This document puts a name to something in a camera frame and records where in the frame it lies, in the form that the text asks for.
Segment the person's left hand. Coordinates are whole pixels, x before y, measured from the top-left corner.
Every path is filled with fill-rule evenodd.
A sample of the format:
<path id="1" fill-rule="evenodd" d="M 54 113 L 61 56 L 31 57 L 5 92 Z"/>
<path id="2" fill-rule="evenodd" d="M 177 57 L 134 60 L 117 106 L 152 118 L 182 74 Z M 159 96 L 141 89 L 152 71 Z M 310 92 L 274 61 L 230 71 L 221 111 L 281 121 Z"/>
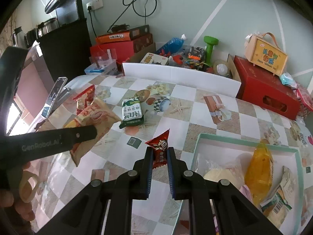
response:
<path id="1" fill-rule="evenodd" d="M 15 198 L 11 191 L 3 188 L 2 184 L 5 183 L 5 180 L 1 178 L 1 207 L 11 207 L 14 206 L 16 212 L 26 221 L 33 221 L 35 219 L 35 213 L 32 210 L 31 202 L 24 202 L 23 197 L 28 197 L 31 194 L 32 186 L 27 181 L 22 187 L 21 192 L 19 193 L 19 198 Z"/>

